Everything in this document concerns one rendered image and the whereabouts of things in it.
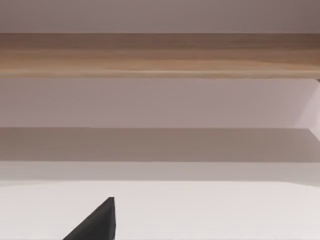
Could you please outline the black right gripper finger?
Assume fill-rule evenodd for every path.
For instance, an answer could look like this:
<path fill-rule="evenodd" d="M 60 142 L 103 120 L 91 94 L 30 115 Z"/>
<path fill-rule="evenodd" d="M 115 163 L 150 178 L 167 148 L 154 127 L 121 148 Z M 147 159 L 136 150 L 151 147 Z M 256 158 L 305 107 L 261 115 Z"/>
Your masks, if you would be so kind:
<path fill-rule="evenodd" d="M 62 240 L 115 240 L 115 198 L 107 198 Z"/>

